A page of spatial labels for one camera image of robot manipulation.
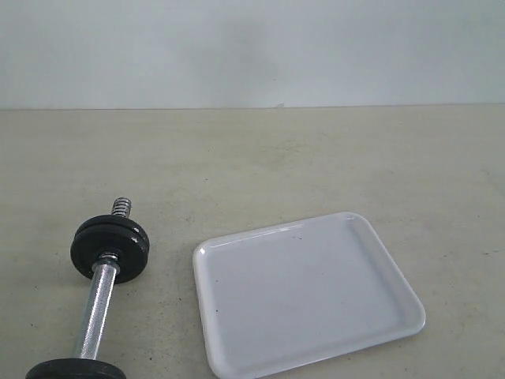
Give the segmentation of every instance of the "dumbbell handle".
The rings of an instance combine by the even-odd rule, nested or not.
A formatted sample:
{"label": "dumbbell handle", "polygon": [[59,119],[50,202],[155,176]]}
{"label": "dumbbell handle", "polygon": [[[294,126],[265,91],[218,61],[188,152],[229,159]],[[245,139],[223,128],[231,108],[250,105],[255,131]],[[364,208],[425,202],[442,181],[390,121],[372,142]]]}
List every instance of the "dumbbell handle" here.
{"label": "dumbbell handle", "polygon": [[103,254],[96,262],[88,302],[77,335],[73,358],[96,359],[107,317],[114,278],[119,273],[114,255]]}

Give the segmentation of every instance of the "plastic tray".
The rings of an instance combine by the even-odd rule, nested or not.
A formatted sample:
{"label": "plastic tray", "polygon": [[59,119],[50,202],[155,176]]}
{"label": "plastic tray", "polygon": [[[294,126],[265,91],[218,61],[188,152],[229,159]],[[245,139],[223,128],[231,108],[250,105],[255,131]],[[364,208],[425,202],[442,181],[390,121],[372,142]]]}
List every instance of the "plastic tray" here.
{"label": "plastic tray", "polygon": [[193,267],[208,361],[222,379],[263,377],[425,325],[419,298],[354,213],[213,238]]}

